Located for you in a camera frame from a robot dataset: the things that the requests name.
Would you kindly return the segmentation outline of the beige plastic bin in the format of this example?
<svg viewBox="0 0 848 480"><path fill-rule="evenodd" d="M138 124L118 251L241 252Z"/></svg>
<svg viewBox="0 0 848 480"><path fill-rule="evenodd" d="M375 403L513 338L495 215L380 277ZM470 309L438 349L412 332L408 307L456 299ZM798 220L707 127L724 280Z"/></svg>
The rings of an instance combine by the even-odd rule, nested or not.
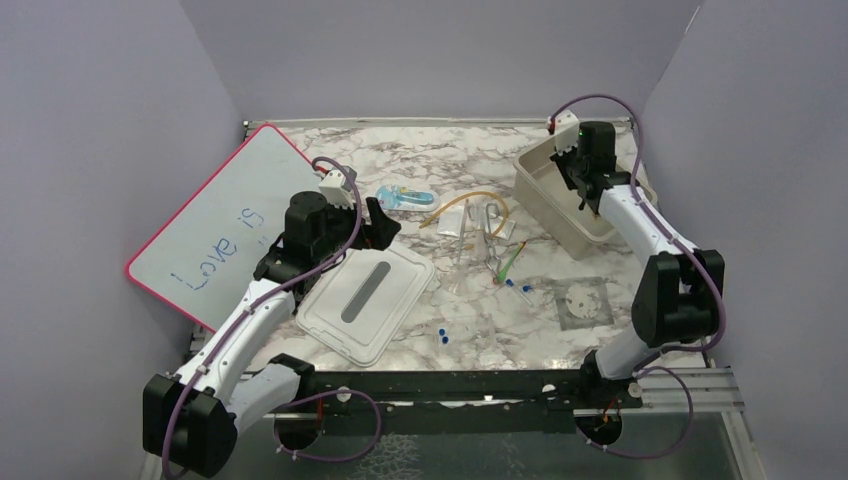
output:
<svg viewBox="0 0 848 480"><path fill-rule="evenodd" d="M539 140L513 160L516 171L513 198L575 260L595 253L597 248L622 240L606 220L589 208L579 209L580 198L567 189L550 156L552 139Z"/></svg>

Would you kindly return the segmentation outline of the tan rubber tubing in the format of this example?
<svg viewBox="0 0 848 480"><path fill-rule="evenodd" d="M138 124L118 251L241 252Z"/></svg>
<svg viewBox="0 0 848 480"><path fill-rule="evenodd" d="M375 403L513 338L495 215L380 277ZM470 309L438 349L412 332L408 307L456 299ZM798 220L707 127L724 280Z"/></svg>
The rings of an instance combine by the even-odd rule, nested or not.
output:
<svg viewBox="0 0 848 480"><path fill-rule="evenodd" d="M428 227L433 222L438 222L439 216L446 209L448 209L448 208L450 208L454 205L457 205L457 204L463 205L464 201L466 199L470 200L470 203L471 203L471 206L472 206L474 229L477 229L477 230L482 232L482 229L480 228L480 218L481 218L480 211L482 210L483 205L485 203L488 203L488 202L497 203L500 206L500 209L501 209L501 216L503 216L505 219L507 219L507 218L510 219L510 210L508 208L508 205L500 195L498 195L494 192L488 192L488 191L474 191L474 192L469 192L469 193L460 195L457 198L454 198L454 199L444 203L441 207L439 207L437 210L432 212L427 218L425 218L419 224L419 228L423 229L423 228Z"/></svg>

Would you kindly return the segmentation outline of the green stirring stick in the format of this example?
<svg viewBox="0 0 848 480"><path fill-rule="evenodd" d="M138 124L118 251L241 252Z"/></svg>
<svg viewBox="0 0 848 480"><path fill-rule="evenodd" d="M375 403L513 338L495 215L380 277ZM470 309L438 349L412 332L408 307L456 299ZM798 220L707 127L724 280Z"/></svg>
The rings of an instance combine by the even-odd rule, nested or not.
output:
<svg viewBox="0 0 848 480"><path fill-rule="evenodd" d="M517 257L522 253L525 249L527 242L522 241L519 243L515 249L509 252L509 254L504 258L499 258L499 262L496 265L493 281L495 284L503 284L507 280L508 273L512 268L512 265L516 261Z"/></svg>

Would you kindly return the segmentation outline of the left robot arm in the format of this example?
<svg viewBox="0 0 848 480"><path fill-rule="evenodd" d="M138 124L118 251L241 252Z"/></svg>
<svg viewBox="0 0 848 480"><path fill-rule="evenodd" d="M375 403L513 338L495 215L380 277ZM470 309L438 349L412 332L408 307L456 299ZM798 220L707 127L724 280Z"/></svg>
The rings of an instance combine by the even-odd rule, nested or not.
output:
<svg viewBox="0 0 848 480"><path fill-rule="evenodd" d="M240 434L274 408L313 401L312 364L288 355L242 378L278 325L295 312L321 274L349 249L387 249L401 231L374 197L340 206L315 191L295 194L284 229L258 262L241 301L224 325L173 374L157 374L142 394L142 447L161 458L162 472L215 476Z"/></svg>

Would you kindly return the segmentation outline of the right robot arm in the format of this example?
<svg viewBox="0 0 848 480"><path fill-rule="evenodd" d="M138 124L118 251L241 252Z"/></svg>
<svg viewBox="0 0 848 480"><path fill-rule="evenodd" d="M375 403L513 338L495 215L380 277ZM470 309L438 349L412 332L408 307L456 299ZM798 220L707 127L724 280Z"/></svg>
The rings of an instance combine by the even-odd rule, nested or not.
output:
<svg viewBox="0 0 848 480"><path fill-rule="evenodd" d="M630 326L580 367L578 396L600 407L662 354L700 351L700 340L721 338L725 262L718 251L680 236L647 200L635 171L619 168L611 123L581 122L553 138L551 159L566 187L618 231L643 267Z"/></svg>

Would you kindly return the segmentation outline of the blue packaged item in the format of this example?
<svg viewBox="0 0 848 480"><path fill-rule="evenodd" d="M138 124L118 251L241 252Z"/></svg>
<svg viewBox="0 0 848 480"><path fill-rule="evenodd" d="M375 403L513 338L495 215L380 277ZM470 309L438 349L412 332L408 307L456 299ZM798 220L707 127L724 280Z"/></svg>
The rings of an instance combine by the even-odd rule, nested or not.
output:
<svg viewBox="0 0 848 480"><path fill-rule="evenodd" d="M427 213L434 212L441 205L439 195L432 191L410 189L400 185L380 186L375 197L386 211Z"/></svg>

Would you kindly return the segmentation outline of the white plastic bin lid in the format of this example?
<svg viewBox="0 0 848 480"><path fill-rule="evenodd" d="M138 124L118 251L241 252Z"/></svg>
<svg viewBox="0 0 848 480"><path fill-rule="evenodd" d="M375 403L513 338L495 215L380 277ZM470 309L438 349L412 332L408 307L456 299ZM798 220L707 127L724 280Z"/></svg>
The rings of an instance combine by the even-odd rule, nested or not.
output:
<svg viewBox="0 0 848 480"><path fill-rule="evenodd" d="M377 363L435 276L403 245L354 250L321 276L298 307L298 327L359 367Z"/></svg>

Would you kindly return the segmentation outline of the clear zip bag left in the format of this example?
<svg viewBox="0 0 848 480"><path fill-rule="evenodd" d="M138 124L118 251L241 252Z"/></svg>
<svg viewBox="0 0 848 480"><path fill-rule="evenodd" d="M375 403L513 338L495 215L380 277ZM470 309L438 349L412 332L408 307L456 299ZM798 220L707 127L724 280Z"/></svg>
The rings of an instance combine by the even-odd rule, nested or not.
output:
<svg viewBox="0 0 848 480"><path fill-rule="evenodd" d="M437 233L443 236L461 238L465 235L467 220L467 206L454 205L439 216Z"/></svg>

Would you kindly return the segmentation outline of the clear zip bag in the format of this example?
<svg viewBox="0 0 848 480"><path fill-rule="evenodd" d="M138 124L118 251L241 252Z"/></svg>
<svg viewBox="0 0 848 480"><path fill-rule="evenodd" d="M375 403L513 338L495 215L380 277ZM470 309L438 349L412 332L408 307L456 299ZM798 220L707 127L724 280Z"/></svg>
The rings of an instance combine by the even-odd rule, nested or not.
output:
<svg viewBox="0 0 848 480"><path fill-rule="evenodd" d="M467 220L467 206L454 205L439 216L437 233L443 236L461 238L465 235Z"/></svg>
<svg viewBox="0 0 848 480"><path fill-rule="evenodd" d="M515 229L516 222L512 219L505 219L501 215L495 213L487 213L481 215L480 228L484 232L493 234L496 238L509 240Z"/></svg>

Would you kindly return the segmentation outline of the clear zip bag right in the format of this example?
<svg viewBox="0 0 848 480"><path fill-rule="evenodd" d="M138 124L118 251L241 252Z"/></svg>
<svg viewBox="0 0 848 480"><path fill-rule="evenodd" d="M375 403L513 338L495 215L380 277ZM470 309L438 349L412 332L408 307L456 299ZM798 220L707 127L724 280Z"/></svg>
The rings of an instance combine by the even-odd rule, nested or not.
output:
<svg viewBox="0 0 848 480"><path fill-rule="evenodd" d="M484 232L493 234L496 238L509 240L515 229L516 222L512 219L505 219L501 215L495 213L487 213L481 215L480 228Z"/></svg>

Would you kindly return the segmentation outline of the pink framed whiteboard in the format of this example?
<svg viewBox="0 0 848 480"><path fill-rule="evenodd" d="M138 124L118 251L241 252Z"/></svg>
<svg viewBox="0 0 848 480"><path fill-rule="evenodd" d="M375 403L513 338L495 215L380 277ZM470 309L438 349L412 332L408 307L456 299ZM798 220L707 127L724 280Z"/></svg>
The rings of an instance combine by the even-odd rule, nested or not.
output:
<svg viewBox="0 0 848 480"><path fill-rule="evenodd" d="M283 231L291 197L318 185L307 156L277 127L262 125L132 257L125 274L215 331Z"/></svg>

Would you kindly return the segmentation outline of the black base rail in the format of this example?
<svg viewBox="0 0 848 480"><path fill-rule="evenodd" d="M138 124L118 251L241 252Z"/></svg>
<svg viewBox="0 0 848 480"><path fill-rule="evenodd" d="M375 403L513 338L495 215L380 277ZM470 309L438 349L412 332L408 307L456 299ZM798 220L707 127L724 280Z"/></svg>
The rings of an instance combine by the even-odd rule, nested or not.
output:
<svg viewBox="0 0 848 480"><path fill-rule="evenodd" d="M600 401L578 391L577 370L316 371L306 404L268 414L283 435L315 439L541 432L573 434L578 415L617 413L643 402L629 388Z"/></svg>

